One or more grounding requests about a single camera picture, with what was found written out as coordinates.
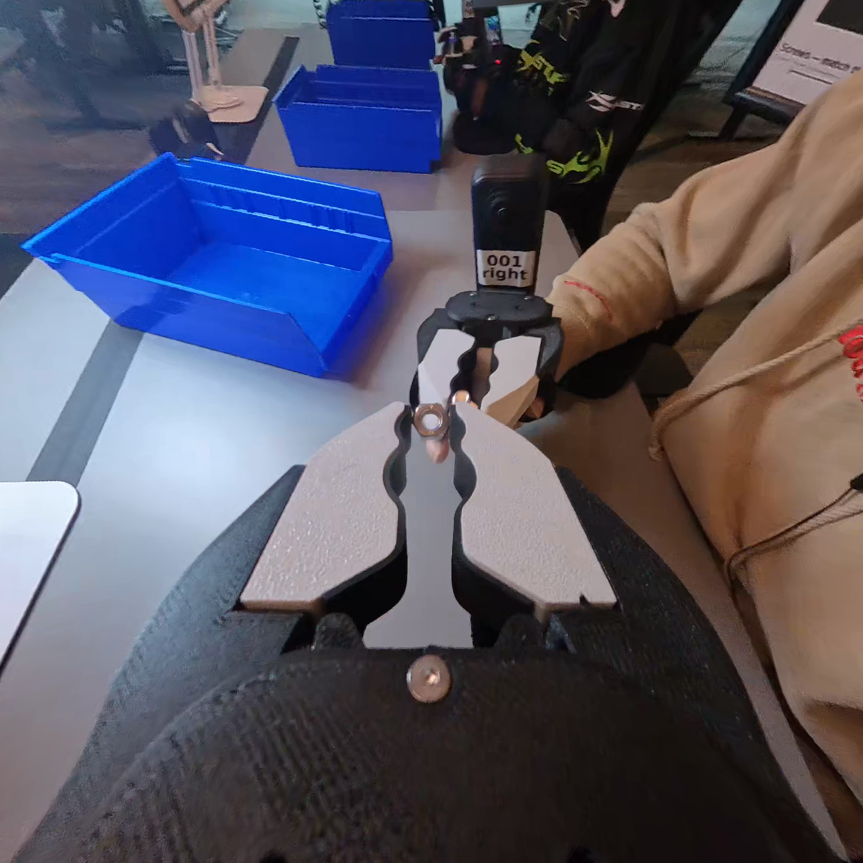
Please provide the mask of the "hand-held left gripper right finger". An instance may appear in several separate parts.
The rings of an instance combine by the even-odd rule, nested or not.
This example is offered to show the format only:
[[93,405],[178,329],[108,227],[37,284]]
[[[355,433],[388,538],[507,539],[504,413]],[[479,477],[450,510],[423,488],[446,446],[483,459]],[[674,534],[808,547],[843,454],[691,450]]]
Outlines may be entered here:
[[617,602],[553,463],[518,432],[472,405],[456,405],[459,453],[476,481],[460,515],[468,562],[530,601],[567,610]]

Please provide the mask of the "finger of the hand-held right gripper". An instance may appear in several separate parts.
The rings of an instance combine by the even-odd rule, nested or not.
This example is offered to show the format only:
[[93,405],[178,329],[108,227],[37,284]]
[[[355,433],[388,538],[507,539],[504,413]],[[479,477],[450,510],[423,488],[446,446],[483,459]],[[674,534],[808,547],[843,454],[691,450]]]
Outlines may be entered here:
[[494,369],[481,411],[502,426],[515,428],[538,397],[537,372],[542,339],[518,336],[499,341],[493,348]]
[[447,406],[454,394],[469,392],[472,336],[459,329],[439,329],[418,363],[418,404]]

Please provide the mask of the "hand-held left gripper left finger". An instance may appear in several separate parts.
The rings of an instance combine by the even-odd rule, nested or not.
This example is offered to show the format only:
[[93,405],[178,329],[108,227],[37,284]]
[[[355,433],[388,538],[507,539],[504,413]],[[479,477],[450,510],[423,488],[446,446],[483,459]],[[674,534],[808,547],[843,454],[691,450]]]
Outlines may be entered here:
[[404,465],[408,415],[390,403],[311,456],[243,588],[244,610],[322,613],[394,559],[404,530],[392,469]]

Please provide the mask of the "blue plastic bin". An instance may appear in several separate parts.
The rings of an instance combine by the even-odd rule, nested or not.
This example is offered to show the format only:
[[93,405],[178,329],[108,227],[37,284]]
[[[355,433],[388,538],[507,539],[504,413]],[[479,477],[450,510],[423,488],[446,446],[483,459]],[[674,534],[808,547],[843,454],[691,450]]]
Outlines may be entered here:
[[274,103],[299,167],[430,174],[439,166],[435,71],[298,67]]
[[325,23],[337,66],[431,69],[437,20],[426,2],[336,2]]
[[314,378],[394,257],[378,191],[170,154],[23,249],[118,325]]

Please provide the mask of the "person's right forearm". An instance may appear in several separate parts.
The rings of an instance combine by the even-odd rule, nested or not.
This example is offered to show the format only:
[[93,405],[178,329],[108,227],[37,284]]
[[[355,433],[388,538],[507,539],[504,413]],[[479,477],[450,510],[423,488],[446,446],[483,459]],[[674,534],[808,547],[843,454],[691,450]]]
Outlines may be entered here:
[[629,217],[555,278],[549,300],[564,348],[555,377],[791,269],[792,194],[823,117],[807,109],[778,142],[687,178]]

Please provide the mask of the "person's right hand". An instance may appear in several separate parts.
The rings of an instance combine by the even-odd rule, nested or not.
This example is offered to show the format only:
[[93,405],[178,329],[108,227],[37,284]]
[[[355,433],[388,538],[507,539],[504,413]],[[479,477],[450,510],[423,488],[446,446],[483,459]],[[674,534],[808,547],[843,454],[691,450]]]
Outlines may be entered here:
[[[537,396],[534,401],[525,409],[523,416],[518,420],[514,427],[518,428],[524,423],[533,422],[540,419],[545,414],[545,402]],[[442,437],[429,437],[425,440],[426,454],[434,464],[444,462],[449,455],[449,436],[445,433]]]

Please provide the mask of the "cardboard instruction board stand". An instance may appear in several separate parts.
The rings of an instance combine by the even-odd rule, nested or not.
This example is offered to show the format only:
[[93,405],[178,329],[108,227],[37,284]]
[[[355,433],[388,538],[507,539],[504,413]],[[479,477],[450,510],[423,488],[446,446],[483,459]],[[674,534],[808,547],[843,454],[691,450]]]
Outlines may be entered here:
[[226,1],[163,1],[178,25],[185,47],[191,99],[213,124],[245,124],[259,115],[267,89],[225,85],[222,80],[215,17]]

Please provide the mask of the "white instruction sign stand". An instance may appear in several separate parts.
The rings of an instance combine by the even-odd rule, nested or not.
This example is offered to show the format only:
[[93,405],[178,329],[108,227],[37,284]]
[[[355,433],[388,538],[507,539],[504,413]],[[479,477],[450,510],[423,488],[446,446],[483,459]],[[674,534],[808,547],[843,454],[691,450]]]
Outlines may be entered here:
[[1,662],[5,663],[80,511],[57,480],[1,483]]

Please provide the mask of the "small black device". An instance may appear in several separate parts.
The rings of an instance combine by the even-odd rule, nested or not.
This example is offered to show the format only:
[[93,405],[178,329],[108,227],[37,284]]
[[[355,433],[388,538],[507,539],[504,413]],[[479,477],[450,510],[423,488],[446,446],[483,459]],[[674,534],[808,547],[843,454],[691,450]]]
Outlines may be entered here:
[[215,161],[224,158],[215,125],[193,100],[183,102],[150,127],[147,138],[157,156],[171,154],[182,160],[203,158]]

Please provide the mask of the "framed marker poster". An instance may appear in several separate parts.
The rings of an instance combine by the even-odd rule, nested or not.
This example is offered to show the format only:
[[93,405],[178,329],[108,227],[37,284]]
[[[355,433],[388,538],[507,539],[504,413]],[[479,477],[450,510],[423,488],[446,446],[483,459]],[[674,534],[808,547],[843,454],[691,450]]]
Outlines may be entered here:
[[787,126],[861,67],[860,1],[780,2],[726,92],[719,140],[733,140],[750,116]]

